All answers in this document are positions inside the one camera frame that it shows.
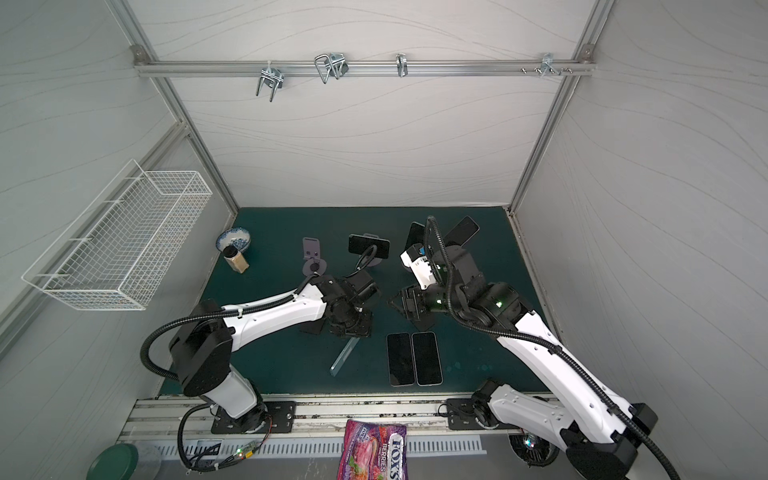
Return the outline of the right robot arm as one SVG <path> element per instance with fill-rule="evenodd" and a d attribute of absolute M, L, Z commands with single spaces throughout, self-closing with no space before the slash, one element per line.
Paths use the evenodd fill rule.
<path fill-rule="evenodd" d="M 443 235 L 433 216 L 409 228 L 399 258 L 415 283 L 390 304 L 418 331 L 412 341 L 416 381 L 430 385 L 440 375 L 433 328 L 437 316 L 446 315 L 492 337 L 553 394 L 547 400 L 487 380 L 471 396 L 469 414 L 479 428 L 520 429 L 512 445 L 528 466 L 547 466 L 563 453 L 584 479 L 627 479 L 640 449 L 646 448 L 669 478 L 678 478 L 650 437 L 656 413 L 644 403 L 627 401 L 593 375 L 512 286 L 485 279 L 466 249 L 478 229 L 465 217 Z"/>

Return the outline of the white-edged phone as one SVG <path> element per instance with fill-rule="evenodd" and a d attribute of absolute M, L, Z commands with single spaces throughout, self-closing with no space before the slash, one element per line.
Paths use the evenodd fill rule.
<path fill-rule="evenodd" d="M 419 332 L 412 335 L 413 359 L 416 382 L 420 386 L 436 386 L 443 383 L 436 335 Z"/>

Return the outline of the landscape phone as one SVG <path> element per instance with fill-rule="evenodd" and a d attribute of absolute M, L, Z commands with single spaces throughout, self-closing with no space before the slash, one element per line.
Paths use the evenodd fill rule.
<path fill-rule="evenodd" d="M 343 365 L 346 363 L 359 341 L 360 339 L 358 337 L 350 338 L 348 340 L 329 369 L 330 375 L 332 377 L 336 377 L 339 374 L 340 370 L 343 368 Z"/>
<path fill-rule="evenodd" d="M 348 252 L 358 256 L 375 247 L 375 259 L 388 259 L 390 245 L 389 240 L 370 235 L 351 234 L 348 237 Z"/>

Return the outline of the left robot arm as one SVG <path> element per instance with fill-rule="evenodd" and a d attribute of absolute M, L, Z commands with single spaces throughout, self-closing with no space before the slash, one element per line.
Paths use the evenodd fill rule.
<path fill-rule="evenodd" d="M 267 421 L 268 407 L 232 366 L 232 354 L 299 324 L 314 335 L 327 326 L 341 338 L 368 337 L 373 314 L 366 302 L 378 287 L 366 268 L 378 253 L 376 245 L 367 246 L 353 272 L 340 278 L 312 274 L 287 293 L 171 321 L 147 336 L 140 361 L 150 372 L 178 382 L 186 396 L 216 406 L 227 428 L 254 432 Z"/>

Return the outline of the purple phone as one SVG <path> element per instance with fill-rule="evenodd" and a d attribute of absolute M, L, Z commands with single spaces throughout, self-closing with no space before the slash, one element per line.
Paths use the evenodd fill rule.
<path fill-rule="evenodd" d="M 411 337 L 408 333 L 389 334 L 386 338 L 389 382 L 393 387 L 416 382 Z"/>

